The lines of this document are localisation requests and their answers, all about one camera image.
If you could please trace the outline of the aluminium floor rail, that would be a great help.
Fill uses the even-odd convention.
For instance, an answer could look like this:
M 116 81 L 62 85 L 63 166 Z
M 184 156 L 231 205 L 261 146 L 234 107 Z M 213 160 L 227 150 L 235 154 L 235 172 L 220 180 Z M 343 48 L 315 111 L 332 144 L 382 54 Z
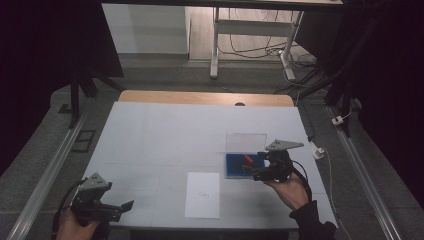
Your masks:
M 334 125 L 334 128 L 386 239 L 402 240 L 402 236 L 351 138 L 344 133 L 340 125 Z
M 49 164 L 35 186 L 6 240 L 25 240 L 71 150 L 72 145 L 77 138 L 77 135 L 89 115 L 92 103 L 93 99 L 83 101 L 80 118 L 76 121 L 75 125 L 67 131 L 64 140 L 61 142 L 58 150 L 49 161 Z

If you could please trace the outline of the blue box with clear lid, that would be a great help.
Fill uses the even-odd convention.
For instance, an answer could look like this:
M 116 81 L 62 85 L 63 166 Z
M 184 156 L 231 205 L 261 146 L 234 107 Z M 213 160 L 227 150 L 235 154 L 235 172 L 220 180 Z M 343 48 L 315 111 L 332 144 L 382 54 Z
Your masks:
M 245 164 L 243 156 L 248 155 L 253 159 L 253 154 L 265 149 L 266 134 L 228 133 L 226 136 L 225 165 L 226 177 L 229 179 L 251 179 L 252 174 L 246 174 L 241 169 Z M 264 161 L 255 161 L 255 168 L 265 166 Z

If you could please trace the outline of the white cabinet panel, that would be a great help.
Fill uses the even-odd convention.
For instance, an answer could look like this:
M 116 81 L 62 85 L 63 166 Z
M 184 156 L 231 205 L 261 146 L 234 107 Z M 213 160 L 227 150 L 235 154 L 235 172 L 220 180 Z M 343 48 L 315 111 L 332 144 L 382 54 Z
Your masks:
M 187 54 L 190 20 L 186 7 L 103 4 L 118 53 Z

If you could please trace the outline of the white desk frame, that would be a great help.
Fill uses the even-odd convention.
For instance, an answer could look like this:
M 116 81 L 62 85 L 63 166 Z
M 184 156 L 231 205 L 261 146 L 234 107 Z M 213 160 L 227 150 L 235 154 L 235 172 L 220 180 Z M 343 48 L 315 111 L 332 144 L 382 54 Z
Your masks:
M 240 36 L 264 36 L 264 37 L 283 37 L 286 44 L 282 50 L 277 51 L 283 72 L 287 80 L 295 80 L 295 74 L 289 62 L 291 48 L 295 36 L 300 26 L 303 11 L 298 11 L 290 22 L 255 21 L 255 20 L 236 20 L 228 17 L 220 18 L 220 8 L 213 8 L 213 45 L 211 52 L 210 78 L 218 77 L 218 43 L 220 35 L 240 35 Z

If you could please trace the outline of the person's right hand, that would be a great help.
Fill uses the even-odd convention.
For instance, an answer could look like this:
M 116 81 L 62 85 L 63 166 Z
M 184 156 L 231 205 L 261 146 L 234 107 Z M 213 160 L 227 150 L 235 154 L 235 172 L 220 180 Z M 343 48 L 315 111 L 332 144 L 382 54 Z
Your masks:
M 293 211 L 309 202 L 308 194 L 301 179 L 294 173 L 285 182 L 265 181 L 278 197 Z

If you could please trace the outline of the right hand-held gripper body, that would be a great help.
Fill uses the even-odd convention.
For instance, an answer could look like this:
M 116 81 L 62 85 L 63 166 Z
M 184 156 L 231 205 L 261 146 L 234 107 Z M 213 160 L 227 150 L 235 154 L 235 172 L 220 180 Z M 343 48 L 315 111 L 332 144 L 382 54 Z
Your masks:
M 299 175 L 300 172 L 294 167 L 294 161 L 290 158 L 288 150 L 303 146 L 303 143 L 275 139 L 264 151 L 268 153 L 269 165 L 255 168 L 251 173 L 253 180 L 285 182 L 292 173 Z

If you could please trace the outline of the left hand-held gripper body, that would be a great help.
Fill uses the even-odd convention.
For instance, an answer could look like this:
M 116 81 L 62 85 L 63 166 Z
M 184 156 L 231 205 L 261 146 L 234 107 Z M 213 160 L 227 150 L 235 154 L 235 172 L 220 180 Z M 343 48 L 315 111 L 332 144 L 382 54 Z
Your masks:
M 71 210 L 82 226 L 87 226 L 90 221 L 109 223 L 120 220 L 123 210 L 121 206 L 101 202 L 101 198 L 111 187 L 112 183 L 104 180 L 97 172 L 86 178 L 78 187 Z

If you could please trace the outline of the person's left hand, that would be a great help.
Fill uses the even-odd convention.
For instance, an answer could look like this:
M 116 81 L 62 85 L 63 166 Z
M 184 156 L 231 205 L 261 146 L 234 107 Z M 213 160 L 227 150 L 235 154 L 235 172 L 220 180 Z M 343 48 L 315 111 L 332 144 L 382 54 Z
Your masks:
M 67 210 L 60 220 L 55 240 L 91 240 L 99 221 L 91 221 L 87 226 L 81 226 L 71 210 Z

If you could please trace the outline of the black curtain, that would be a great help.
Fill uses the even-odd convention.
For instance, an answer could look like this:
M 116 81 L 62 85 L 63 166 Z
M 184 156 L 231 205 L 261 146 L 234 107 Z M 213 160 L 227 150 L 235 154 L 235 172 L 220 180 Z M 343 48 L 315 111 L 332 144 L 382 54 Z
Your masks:
M 0 175 L 79 69 L 121 77 L 103 0 L 0 0 Z
M 345 11 L 305 12 L 296 41 L 333 75 L 377 19 L 346 77 L 362 127 L 424 208 L 424 0 L 342 2 Z

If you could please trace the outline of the white paper sheet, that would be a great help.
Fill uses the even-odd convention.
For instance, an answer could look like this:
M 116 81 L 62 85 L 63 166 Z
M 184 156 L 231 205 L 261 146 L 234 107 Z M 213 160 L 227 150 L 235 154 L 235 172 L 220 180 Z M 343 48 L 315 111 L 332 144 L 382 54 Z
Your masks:
M 188 173 L 185 216 L 207 219 L 220 217 L 219 173 Z

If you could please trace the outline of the white table mat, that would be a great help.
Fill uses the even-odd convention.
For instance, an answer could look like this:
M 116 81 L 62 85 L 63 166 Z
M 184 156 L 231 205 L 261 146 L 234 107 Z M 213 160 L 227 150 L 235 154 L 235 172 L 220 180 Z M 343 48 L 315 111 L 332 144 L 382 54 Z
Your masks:
M 321 221 L 335 219 L 299 112 L 294 107 L 218 106 L 117 102 L 86 172 L 112 183 L 103 200 L 134 201 L 119 226 L 130 229 L 294 229 L 276 193 L 251 179 L 225 173 L 228 133 L 266 134 L 303 143 L 290 150 L 307 172 Z M 187 218 L 189 172 L 220 174 L 220 217 Z

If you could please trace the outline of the white power adapter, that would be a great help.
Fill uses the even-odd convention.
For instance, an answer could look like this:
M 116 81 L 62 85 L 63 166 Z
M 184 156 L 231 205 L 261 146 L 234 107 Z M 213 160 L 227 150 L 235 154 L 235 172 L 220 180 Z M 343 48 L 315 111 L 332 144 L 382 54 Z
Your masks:
M 310 142 L 311 150 L 315 159 L 321 159 L 324 157 L 325 150 L 317 147 L 314 142 Z

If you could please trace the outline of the black metal stand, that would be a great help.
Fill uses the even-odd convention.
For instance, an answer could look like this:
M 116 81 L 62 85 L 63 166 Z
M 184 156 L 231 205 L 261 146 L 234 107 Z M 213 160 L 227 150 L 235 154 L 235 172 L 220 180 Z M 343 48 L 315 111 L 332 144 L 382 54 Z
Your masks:
M 319 89 L 330 85 L 330 90 L 324 97 L 324 102 L 327 106 L 335 106 L 339 100 L 342 100 L 342 115 L 344 116 L 344 121 L 341 124 L 341 130 L 347 137 L 351 136 L 349 131 L 349 116 L 351 114 L 352 79 L 350 74 L 352 65 L 352 61 L 346 61 L 336 73 L 314 84 L 307 90 L 301 91 L 298 97 L 298 99 L 303 99 Z
M 123 92 L 125 88 L 110 77 L 100 73 L 94 68 L 85 68 L 83 70 L 76 70 L 70 83 L 71 90 L 71 122 L 69 128 L 72 129 L 76 126 L 80 118 L 80 104 L 79 104 L 79 90 L 82 90 L 84 95 L 88 98 L 94 98 L 98 94 L 98 89 L 94 80 L 98 79 L 109 87 Z

